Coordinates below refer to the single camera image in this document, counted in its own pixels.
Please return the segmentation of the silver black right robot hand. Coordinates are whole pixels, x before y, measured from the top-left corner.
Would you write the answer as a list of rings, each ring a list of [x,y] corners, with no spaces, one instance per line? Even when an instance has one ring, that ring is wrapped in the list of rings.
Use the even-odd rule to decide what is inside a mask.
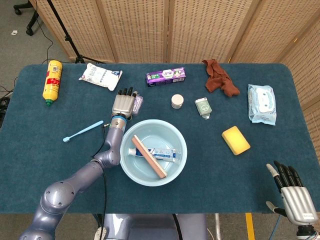
[[[274,161],[276,167],[266,164],[266,167],[277,186],[284,208],[266,201],[267,207],[276,214],[288,218],[296,226],[315,224],[319,218],[308,189],[303,185],[298,172],[292,166],[286,166]]]

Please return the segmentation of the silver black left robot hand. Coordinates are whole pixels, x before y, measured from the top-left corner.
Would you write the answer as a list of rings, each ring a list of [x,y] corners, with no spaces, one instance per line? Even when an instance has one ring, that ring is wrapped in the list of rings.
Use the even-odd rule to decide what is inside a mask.
[[[120,89],[115,97],[111,115],[131,120],[136,96],[137,92],[133,91],[133,87]]]

